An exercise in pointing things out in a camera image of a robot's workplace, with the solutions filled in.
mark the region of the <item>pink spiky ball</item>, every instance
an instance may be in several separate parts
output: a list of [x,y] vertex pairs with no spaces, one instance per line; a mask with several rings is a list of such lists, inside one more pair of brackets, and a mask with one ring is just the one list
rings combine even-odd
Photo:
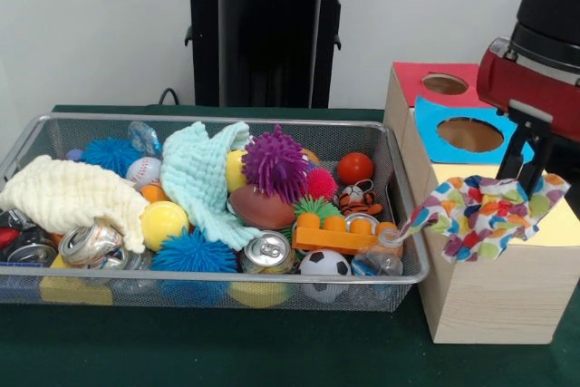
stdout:
[[331,201],[337,190],[338,185],[328,169],[314,167],[308,171],[305,191],[312,198],[324,197],[327,201]]
[[282,127],[276,125],[273,133],[254,137],[246,151],[242,172],[248,184],[257,185],[267,195],[277,193],[287,203],[302,197],[308,161],[302,145],[282,133]]

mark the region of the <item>wooden box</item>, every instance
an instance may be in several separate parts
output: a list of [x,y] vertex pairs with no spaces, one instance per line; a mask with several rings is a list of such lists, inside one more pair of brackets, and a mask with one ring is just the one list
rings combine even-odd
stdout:
[[[431,163],[403,88],[393,68],[384,123],[399,142],[416,204],[450,177],[496,176],[493,165]],[[431,272],[419,286],[435,343],[552,341],[580,276],[580,221],[560,201],[539,227],[527,242],[513,239],[495,261],[457,264],[441,256],[445,237],[424,232]]]

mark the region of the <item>metal basket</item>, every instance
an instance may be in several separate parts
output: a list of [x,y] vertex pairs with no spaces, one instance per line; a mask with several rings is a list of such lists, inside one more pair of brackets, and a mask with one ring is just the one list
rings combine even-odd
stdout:
[[[131,121],[145,121],[164,141],[174,131],[203,121],[210,136],[239,121],[225,118],[50,113],[24,130],[0,164],[0,189],[39,155],[62,159],[91,140],[125,138]],[[244,120],[253,134],[282,125],[322,164],[335,171],[352,151],[372,156],[374,188],[385,205],[380,220],[397,225],[412,212],[413,201],[394,135],[376,122]],[[159,271],[115,271],[0,266],[0,302],[30,304],[140,305],[304,310],[394,311],[411,286],[429,272],[422,235],[404,244],[403,276],[300,276]]]

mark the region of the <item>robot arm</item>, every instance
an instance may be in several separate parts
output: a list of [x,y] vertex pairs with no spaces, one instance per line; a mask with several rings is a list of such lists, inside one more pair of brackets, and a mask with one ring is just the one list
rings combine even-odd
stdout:
[[[494,41],[481,61],[478,93],[517,124],[498,178],[518,179],[530,194],[555,135],[580,142],[580,2],[522,0],[511,38]],[[527,140],[536,154],[522,166]]]

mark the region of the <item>yellow toy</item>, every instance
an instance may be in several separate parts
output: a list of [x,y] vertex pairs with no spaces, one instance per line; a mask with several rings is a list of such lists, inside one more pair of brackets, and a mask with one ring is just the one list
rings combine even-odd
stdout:
[[[70,268],[60,254],[51,268]],[[112,291],[106,285],[87,285],[77,276],[45,276],[40,283],[40,296],[47,303],[112,305]]]
[[189,228],[188,215],[175,203],[157,201],[145,208],[141,228],[147,248],[159,251],[165,239],[179,236],[183,228]]
[[226,183],[227,192],[240,189],[247,184],[246,176],[242,173],[242,156],[247,154],[245,150],[232,150],[227,154],[226,160]]
[[232,283],[229,295],[246,307],[266,308],[280,305],[294,294],[286,283]]
[[318,157],[314,153],[312,153],[309,149],[302,149],[302,152],[313,164],[320,165],[320,159],[318,159]]

